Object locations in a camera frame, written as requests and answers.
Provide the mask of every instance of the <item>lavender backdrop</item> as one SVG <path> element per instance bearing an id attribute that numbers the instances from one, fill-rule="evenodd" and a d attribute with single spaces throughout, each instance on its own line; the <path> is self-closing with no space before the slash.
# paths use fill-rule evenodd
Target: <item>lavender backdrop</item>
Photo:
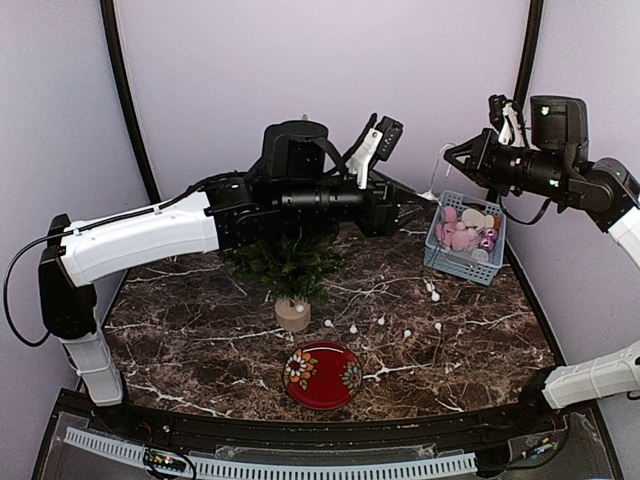
<path id="1" fill-rule="evenodd" d="M 146 196 L 120 112 L 97 1 L 0 1 L 0 270 L 53 216 L 95 218 Z M 11 308 L 23 334 L 44 328 L 39 250 L 18 264 Z M 98 285 L 99 314 L 120 276 Z M 31 478 L 61 386 L 75 375 L 59 342 L 31 350 L 0 313 L 0 477 Z"/>
<path id="2" fill-rule="evenodd" d="M 486 99 L 511 94 L 527 1 L 120 2 L 134 95 L 165 197 L 193 180 L 247 168 L 273 122 L 307 113 L 346 148 L 367 115 L 405 136 L 384 170 L 425 188 L 436 152 L 487 125 Z M 640 5 L 547 2 L 532 93 L 582 96 L 592 156 L 640 175 Z M 442 185 L 444 169 L 438 185 Z M 448 188 L 478 193 L 452 175 Z M 525 197 L 514 210 L 537 210 Z M 511 241 L 569 361 L 638 338 L 638 272 L 584 214 L 550 213 Z M 602 402 L 625 473 L 640 472 L 638 409 Z"/>

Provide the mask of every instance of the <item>plastic basket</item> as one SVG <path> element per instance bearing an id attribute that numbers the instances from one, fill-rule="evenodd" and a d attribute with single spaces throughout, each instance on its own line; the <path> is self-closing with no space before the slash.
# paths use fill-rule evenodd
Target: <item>plastic basket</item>
<path id="1" fill-rule="evenodd" d="M 448 206 L 455 208 L 458 215 L 461 215 L 466 208 L 473 207 L 481 210 L 485 214 L 500 216 L 502 223 L 499 230 L 498 241 L 493 251 L 489 252 L 488 262 L 480 262 L 472 259 L 470 252 L 456 252 L 440 245 L 440 242 L 438 242 L 436 238 L 436 225 L 444 218 L 442 209 Z M 440 197 L 440 206 L 429 228 L 424 264 L 427 267 L 435 268 L 436 270 L 450 273 L 457 277 L 466 278 L 481 285 L 489 285 L 502 267 L 506 226 L 507 219 L 499 205 L 447 190 L 443 192 Z"/>

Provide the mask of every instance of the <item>red plate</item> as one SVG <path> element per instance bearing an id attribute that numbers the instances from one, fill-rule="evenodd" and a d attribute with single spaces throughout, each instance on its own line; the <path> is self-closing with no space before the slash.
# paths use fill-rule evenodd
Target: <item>red plate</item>
<path id="1" fill-rule="evenodd" d="M 295 351 L 284 366 L 287 392 L 313 410 L 333 410 L 351 401 L 362 384 L 362 367 L 347 348 L 310 343 Z"/>

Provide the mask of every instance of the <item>brown marble surface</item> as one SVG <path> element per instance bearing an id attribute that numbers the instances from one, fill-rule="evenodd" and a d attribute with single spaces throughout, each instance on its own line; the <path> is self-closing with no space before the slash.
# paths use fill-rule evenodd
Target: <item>brown marble surface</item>
<path id="1" fill-rule="evenodd" d="M 234 281 L 216 254 L 135 268 L 105 326 L 132 400 L 308 422 L 406 419 L 515 402 L 531 373 L 553 364 L 518 281 L 509 266 L 490 287 L 424 267 L 426 228 L 416 221 L 392 238 L 366 239 L 343 226 L 337 246 L 350 254 L 348 267 L 327 280 L 330 303 L 313 307 L 308 329 L 293 335 L 278 328 L 269 292 Z M 431 301 L 427 281 L 439 302 Z M 358 333 L 351 334 L 354 324 Z M 363 390 L 341 409 L 307 410 L 285 392 L 284 362 L 314 341 L 348 347 L 363 366 Z"/>

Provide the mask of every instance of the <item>tree pot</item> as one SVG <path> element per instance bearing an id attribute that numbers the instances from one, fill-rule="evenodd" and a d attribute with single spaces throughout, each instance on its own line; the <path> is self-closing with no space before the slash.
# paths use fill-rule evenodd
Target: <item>tree pot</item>
<path id="1" fill-rule="evenodd" d="M 276 300 L 278 325 L 288 332 L 301 332 L 311 321 L 311 305 L 289 298 Z"/>

